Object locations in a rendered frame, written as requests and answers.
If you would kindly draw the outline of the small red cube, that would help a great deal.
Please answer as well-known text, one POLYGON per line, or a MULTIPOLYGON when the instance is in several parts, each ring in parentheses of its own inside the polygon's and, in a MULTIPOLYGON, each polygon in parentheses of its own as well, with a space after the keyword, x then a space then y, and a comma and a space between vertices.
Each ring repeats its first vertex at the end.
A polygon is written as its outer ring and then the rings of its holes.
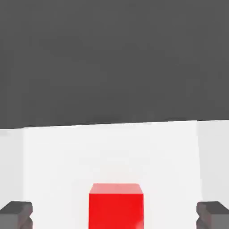
POLYGON ((88 229, 144 229, 144 194, 137 183, 94 183, 88 229))

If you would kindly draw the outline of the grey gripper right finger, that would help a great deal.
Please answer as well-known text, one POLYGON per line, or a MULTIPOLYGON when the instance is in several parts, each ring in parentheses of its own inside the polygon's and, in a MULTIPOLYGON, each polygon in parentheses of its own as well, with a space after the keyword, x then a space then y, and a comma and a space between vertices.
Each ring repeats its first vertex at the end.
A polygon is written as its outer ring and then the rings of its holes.
POLYGON ((198 202, 196 212, 196 229, 229 229, 229 209, 219 201, 198 202))

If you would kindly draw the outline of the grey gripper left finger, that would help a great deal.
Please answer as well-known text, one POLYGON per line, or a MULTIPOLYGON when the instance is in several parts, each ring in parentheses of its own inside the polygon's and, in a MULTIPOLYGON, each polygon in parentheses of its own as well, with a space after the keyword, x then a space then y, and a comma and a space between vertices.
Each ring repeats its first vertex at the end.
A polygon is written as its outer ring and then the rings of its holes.
POLYGON ((0 210, 0 229, 33 229, 30 201, 10 201, 0 210))

